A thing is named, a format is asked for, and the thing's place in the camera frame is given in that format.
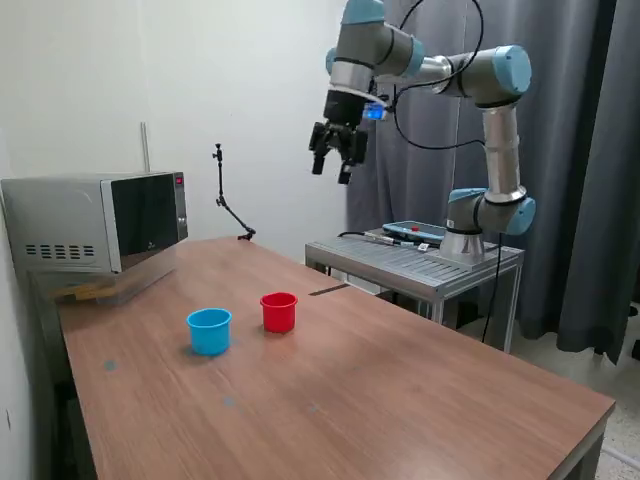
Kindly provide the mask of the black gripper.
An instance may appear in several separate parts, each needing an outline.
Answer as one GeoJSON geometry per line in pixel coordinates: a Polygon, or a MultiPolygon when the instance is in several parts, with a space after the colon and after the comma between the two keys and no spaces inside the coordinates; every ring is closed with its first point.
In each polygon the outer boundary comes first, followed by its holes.
{"type": "Polygon", "coordinates": [[[367,103],[368,101],[359,95],[337,90],[328,91],[323,112],[325,123],[314,124],[309,141],[309,150],[313,153],[313,175],[323,173],[326,155],[331,150],[332,129],[347,129],[352,132],[340,140],[338,148],[341,157],[338,183],[350,182],[352,168],[363,164],[366,157],[368,133],[357,128],[362,121],[367,103]]]}

